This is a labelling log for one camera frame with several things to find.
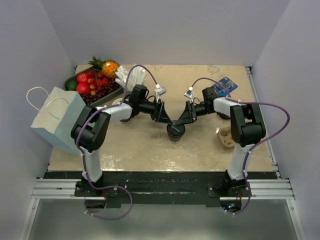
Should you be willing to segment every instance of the blue card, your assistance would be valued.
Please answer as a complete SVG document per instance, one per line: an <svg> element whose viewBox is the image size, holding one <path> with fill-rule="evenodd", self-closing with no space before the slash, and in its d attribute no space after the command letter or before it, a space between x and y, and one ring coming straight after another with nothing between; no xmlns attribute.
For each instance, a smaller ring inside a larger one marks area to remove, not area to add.
<svg viewBox="0 0 320 240"><path fill-rule="evenodd" d="M213 85L215 92L218 94L219 97L225 97L227 95L227 92L221 87L224 86L226 89L228 89L229 93L231 93L233 90L235 90L238 85L235 84L233 81L230 80L228 77L224 77L219 81L220 84L216 83Z"/></svg>

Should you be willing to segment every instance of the beige tabletop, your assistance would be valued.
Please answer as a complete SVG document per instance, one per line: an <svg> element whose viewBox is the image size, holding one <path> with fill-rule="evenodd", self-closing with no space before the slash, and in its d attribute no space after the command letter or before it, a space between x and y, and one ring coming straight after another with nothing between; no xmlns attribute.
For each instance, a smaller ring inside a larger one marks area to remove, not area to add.
<svg viewBox="0 0 320 240"><path fill-rule="evenodd" d="M132 65L124 65L127 70ZM253 101L253 94L244 66L236 65L145 65L165 87L161 96L165 109L172 120L179 118L188 100L184 93L200 77L220 80L230 78L238 85L231 93L232 98ZM87 68L79 65L77 71ZM154 82L147 77L145 85L153 95ZM212 86L208 80L199 81L195 96L202 100L202 89ZM111 105L118 96L107 102ZM103 171L225 171L231 163L233 148L219 142L216 130L230 126L216 114L198 118L197 122L185 126L181 140L172 143L168 139L166 124L156 123L150 115L140 113L128 124L115 122L109 125L106 139L100 148L100 164ZM53 149L49 171L80 171L79 156ZM258 146L252 153L249 171L272 171L267 145Z"/></svg>

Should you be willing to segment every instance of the fruit tray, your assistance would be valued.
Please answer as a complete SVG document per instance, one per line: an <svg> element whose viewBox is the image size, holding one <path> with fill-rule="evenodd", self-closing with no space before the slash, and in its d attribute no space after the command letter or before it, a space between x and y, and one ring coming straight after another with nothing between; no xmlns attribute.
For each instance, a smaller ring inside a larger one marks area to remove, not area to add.
<svg viewBox="0 0 320 240"><path fill-rule="evenodd" d="M64 81L64 89L70 90L68 89L68 85L74 82L77 83L78 75L82 73L88 73L89 71L92 71L92 70L94 70L93 67L89 67L83 71L78 72L72 77L69 77L67 80ZM116 83L115 79L113 78L107 78L107 79L108 79L108 83L106 85L105 84L101 85L99 90L97 88L92 89L92 91L95 91L94 92L95 95L80 93L80 96L82 97L85 104L90 105L92 107L98 107L124 92L123 87L120 86L118 83Z"/></svg>

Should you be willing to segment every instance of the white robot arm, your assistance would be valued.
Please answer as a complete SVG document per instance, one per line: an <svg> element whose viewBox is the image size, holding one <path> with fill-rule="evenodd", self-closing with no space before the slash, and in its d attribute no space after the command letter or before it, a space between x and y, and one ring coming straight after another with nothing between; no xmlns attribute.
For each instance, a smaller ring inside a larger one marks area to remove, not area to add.
<svg viewBox="0 0 320 240"><path fill-rule="evenodd" d="M94 109L94 111L96 110L100 110L100 109L103 109L105 107L97 107L96 109ZM88 116L88 114L91 113L91 109L90 107L85 107L84 110L82 111L83 114L85 116ZM114 122L117 122L117 121L120 121L120 120L127 120L131 117L131 113L132 113L132 107L130 107L128 104L126 103L123 103L119 106L115 106L115 107L111 107L111 108L108 108L108 109L105 109L103 111L101 111L100 113L100 116L103 115L105 116L104 121L103 122L98 122L98 126L99 127L99 124L102 124L102 125L106 125L107 129L108 129L108 124L110 123L114 123ZM81 124L84 124L84 122L78 122L78 126L80 126ZM105 136L107 134L107 129L104 129L104 128L99 128L97 129L97 131L101 131L103 132L102 134L104 135L101 135L100 138L102 138L102 142L101 141L98 141L98 145L101 143L103 143L104 139L105 139ZM90 180L91 182L95 183L97 182L100 177L102 176L102 170L101 170L101 167L100 167L100 154L99 154L99 147L94 147L94 149L87 149L87 146L82 146L82 149L84 150L85 152L85 164L86 164L86 168L87 168L87 172L88 172L88 175L90 176ZM82 172L82 176L87 179L87 176L86 176L86 173L83 171Z"/></svg>
<svg viewBox="0 0 320 240"><path fill-rule="evenodd" d="M217 113L221 113L228 116L229 118L231 117L230 109L232 106L240 106L240 104L229 101L225 97L219 97L213 101L214 110ZM230 166L227 169L227 173L232 180L238 181L238 180L244 179L243 164L245 161L245 155L253 145L254 144L248 144L242 147L239 143L235 144L232 161ZM250 160L251 160L251 154L248 156L247 161L245 163L244 171L246 176L247 176L247 170L248 170Z"/></svg>

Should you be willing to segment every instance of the gray wall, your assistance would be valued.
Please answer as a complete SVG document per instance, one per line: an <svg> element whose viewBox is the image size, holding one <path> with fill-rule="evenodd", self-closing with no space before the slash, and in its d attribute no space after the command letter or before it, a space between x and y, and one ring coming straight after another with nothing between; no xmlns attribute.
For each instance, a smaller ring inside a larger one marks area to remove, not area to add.
<svg viewBox="0 0 320 240"><path fill-rule="evenodd" d="M30 125L37 111L27 90L51 91L72 73L71 62L38 0L0 1L0 239L18 238L37 176L52 147ZM41 106L43 92L30 94Z"/></svg>
<svg viewBox="0 0 320 240"><path fill-rule="evenodd" d="M320 1L291 0L253 67L259 100L279 103L291 123L272 141L282 177L290 177L307 239L320 235ZM284 121L265 114L269 132Z"/></svg>
<svg viewBox="0 0 320 240"><path fill-rule="evenodd" d="M289 0L41 0L74 64L252 66Z"/></svg>

